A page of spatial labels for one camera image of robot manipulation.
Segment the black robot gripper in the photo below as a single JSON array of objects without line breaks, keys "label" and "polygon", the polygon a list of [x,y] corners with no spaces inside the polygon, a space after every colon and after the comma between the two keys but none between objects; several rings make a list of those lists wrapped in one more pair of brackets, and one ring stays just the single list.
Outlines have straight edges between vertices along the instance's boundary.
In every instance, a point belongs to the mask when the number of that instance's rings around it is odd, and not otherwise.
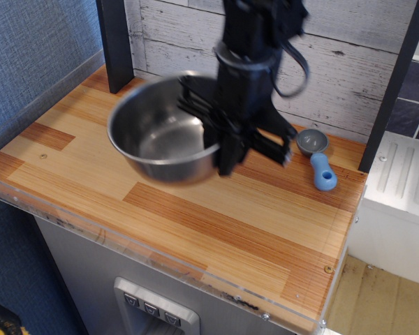
[{"label": "black robot gripper", "polygon": [[230,176],[251,149],[280,165],[290,161],[297,131],[272,103],[281,55],[278,50],[267,60],[248,62],[219,54],[213,82],[180,79],[178,106],[202,121],[204,149],[220,149],[220,176]]}]

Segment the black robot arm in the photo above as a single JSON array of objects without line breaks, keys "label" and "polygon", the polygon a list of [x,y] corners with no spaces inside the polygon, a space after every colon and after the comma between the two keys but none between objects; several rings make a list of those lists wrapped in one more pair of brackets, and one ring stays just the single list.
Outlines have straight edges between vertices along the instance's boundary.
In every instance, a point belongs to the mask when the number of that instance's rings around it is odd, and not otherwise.
[{"label": "black robot arm", "polygon": [[306,87],[284,93],[276,80],[283,52],[309,74],[306,59],[289,42],[302,35],[307,9],[301,1],[224,1],[223,7],[217,77],[180,77],[178,106],[202,121],[205,146],[219,144],[221,176],[230,175],[251,149],[285,165],[297,131],[277,112],[272,94],[290,98]]}]

